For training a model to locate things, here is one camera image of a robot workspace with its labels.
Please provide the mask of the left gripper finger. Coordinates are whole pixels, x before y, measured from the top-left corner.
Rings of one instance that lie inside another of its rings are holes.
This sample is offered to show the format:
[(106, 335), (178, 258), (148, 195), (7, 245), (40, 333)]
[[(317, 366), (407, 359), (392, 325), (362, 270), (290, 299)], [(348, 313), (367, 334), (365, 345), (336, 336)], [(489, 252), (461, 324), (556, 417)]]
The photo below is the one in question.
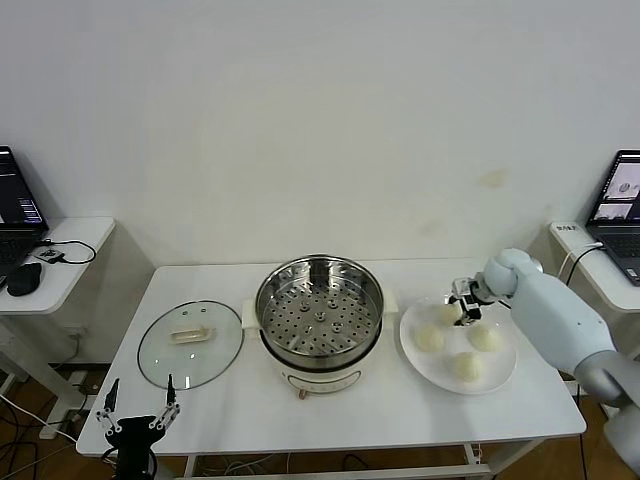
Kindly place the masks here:
[(177, 403), (176, 390), (173, 384), (173, 375), (168, 375), (166, 402), (163, 409), (149, 423), (151, 430), (168, 430), (180, 413), (180, 405)]
[(105, 397), (103, 408), (96, 412), (96, 418), (106, 434), (115, 434), (121, 431), (121, 427), (118, 425), (118, 420), (114, 416), (118, 388), (119, 379), (116, 378)]

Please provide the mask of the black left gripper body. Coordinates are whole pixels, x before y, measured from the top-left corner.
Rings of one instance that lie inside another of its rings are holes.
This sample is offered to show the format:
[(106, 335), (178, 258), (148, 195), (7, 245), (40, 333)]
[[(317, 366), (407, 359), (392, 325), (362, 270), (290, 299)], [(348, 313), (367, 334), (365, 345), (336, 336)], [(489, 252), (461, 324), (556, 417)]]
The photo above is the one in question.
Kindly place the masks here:
[(106, 461), (115, 454), (113, 479), (152, 480), (158, 471), (153, 445), (165, 436), (165, 427), (151, 415), (123, 418), (117, 421), (121, 430), (106, 436), (110, 448), (103, 453)]

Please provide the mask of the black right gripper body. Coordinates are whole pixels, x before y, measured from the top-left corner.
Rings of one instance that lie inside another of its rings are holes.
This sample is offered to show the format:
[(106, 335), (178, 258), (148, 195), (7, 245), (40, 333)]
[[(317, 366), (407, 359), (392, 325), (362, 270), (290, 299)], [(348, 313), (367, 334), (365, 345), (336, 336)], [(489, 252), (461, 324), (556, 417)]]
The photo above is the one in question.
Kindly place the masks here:
[(480, 308), (491, 305), (493, 295), (481, 282), (466, 282), (462, 289), (462, 305), (465, 308)]

